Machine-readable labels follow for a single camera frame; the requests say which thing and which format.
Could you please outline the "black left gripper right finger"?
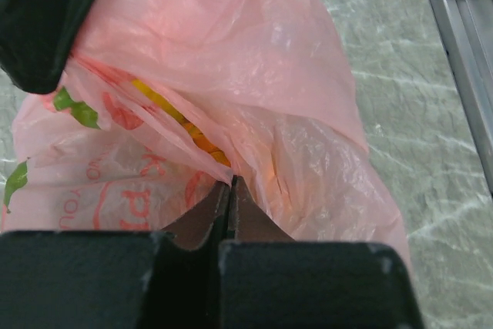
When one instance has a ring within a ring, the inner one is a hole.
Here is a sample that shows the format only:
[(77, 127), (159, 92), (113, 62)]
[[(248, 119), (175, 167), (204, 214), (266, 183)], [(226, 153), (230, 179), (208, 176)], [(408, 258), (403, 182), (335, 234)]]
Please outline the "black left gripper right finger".
[(422, 328), (399, 254), (382, 243), (291, 240), (235, 177), (219, 247), (222, 328)]

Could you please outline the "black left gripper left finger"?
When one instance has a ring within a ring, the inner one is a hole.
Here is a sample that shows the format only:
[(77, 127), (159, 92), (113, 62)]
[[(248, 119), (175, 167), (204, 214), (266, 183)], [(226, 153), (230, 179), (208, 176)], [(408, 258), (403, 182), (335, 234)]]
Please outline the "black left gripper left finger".
[(230, 189), (159, 231), (13, 231), (1, 238), (3, 328), (215, 328)]

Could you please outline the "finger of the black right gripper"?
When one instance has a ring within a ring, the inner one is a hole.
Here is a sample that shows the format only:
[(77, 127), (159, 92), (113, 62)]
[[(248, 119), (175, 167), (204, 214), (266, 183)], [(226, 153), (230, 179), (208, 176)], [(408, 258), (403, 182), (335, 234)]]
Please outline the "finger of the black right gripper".
[(1, 0), (1, 67), (27, 93), (57, 89), (95, 0)]

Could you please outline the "yellow fake lemon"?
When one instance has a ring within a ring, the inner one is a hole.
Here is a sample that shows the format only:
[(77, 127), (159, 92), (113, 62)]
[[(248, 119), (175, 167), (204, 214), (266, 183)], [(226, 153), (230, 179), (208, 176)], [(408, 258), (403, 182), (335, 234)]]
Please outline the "yellow fake lemon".
[(218, 163), (224, 166), (231, 167), (230, 161), (225, 153), (217, 146), (212, 144), (203, 134), (203, 132), (190, 122), (181, 112), (179, 112), (169, 101), (148, 87), (145, 83), (138, 79), (134, 79), (132, 84), (152, 103), (161, 108), (164, 112), (174, 118), (189, 134), (195, 145), (203, 152), (208, 153)]

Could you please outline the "pink plastic bag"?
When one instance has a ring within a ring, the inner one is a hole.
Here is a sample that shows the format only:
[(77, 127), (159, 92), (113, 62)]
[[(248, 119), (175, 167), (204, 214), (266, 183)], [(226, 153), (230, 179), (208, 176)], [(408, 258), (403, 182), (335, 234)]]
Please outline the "pink plastic bag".
[(158, 230), (241, 176), (292, 238), (385, 243), (410, 258), (320, 0), (95, 0), (57, 89), (26, 93), (12, 136), (4, 231)]

